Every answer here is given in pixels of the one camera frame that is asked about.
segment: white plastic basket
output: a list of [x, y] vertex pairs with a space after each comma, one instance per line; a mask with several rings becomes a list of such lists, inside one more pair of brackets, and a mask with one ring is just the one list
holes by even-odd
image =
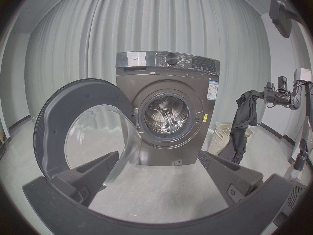
[[[215, 123], [213, 137], [208, 148], [209, 153], [212, 153], [213, 155], [217, 156], [220, 153], [220, 151], [226, 147], [230, 139], [229, 135], [232, 125], [233, 124], [229, 122]], [[251, 140], [253, 134], [254, 134], [253, 131], [251, 131], [249, 128], [246, 130], [245, 137], [248, 139], [247, 145]]]

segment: energy label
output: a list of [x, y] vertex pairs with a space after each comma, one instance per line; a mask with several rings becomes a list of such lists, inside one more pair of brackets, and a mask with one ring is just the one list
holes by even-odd
[[207, 95], [208, 100], [216, 100], [217, 87], [218, 87], [218, 82], [215, 82], [215, 81], [209, 82], [209, 89], [208, 89], [208, 95]]

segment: robotic hand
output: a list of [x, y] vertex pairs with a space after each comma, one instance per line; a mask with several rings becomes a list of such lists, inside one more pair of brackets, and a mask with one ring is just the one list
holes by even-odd
[[313, 149], [313, 135], [312, 135], [312, 123], [313, 123], [313, 76], [311, 70], [308, 69], [296, 69], [294, 76], [293, 90], [288, 91], [287, 78], [284, 76], [278, 77], [278, 88], [275, 89], [273, 83], [267, 83], [263, 92], [253, 92], [252, 95], [257, 96], [264, 100], [266, 105], [272, 103], [273, 108], [276, 105], [282, 105], [291, 110], [296, 110], [301, 105], [301, 92], [302, 87], [305, 87], [306, 91], [306, 118], [303, 124], [302, 138], [300, 141], [300, 152], [295, 162], [288, 168], [285, 178], [291, 181], [300, 181], [306, 159]]

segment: black cloth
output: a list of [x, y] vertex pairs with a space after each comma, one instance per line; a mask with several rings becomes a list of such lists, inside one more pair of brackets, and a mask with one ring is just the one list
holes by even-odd
[[246, 151], [248, 139], [245, 137], [246, 129], [249, 125], [257, 125], [256, 116], [256, 96], [251, 93], [256, 91], [248, 91], [241, 95], [236, 101], [238, 109], [230, 131], [230, 139], [227, 146], [219, 153], [219, 157], [239, 164]]

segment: gray tile floor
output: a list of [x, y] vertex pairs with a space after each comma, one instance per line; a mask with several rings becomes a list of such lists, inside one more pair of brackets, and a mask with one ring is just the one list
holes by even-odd
[[[40, 234], [51, 234], [22, 192], [22, 185], [41, 175], [33, 153], [34, 124], [28, 119], [11, 131], [12, 141], [0, 160], [0, 178], [33, 227]], [[261, 127], [251, 129], [255, 134], [241, 165], [262, 172], [264, 180], [273, 173], [283, 176], [292, 147]], [[307, 185], [310, 179], [306, 168], [302, 183]], [[180, 167], [136, 166], [126, 182], [99, 192], [90, 205], [90, 209], [111, 217], [148, 223], [186, 221], [224, 208], [227, 204], [199, 161]], [[271, 224], [263, 234], [275, 229]]]

